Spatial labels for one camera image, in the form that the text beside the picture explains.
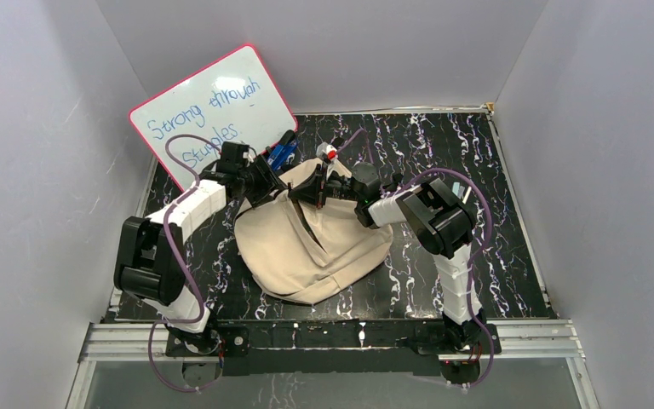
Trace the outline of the beige backpack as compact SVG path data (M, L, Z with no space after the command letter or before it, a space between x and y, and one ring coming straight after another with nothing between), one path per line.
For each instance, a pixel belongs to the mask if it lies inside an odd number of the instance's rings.
M393 243L390 226L361 225L355 204L327 199L321 209L289 199L243 204L234 224L238 251L268 295L315 304L379 267Z

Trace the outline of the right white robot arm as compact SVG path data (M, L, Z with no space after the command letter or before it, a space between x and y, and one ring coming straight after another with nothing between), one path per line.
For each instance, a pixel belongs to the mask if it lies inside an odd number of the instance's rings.
M402 186L399 174L392 183L382 185L376 167L369 162L356 163L348 176L337 174L337 154L333 146L321 145L312 174L290 188L289 198L317 209L328 199L353 201L357 220L365 228L407 224L432 254L439 274L443 316L451 323L445 330L446 343L457 353L468 352L479 341L479 330L471 321L481 309L468 265L477 222L474 212L436 169L407 186Z

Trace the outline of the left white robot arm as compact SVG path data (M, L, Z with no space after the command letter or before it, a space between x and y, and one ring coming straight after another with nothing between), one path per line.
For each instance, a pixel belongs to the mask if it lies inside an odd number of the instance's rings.
M113 275L115 287L155 308L163 325L188 333L187 343L199 354L216 351L221 337L208 324L210 312L186 265L186 241L231 201L256 208L286 188L250 146L225 142L216 151L217 159L201 171L178 159L192 177L189 187L161 210L123 222Z

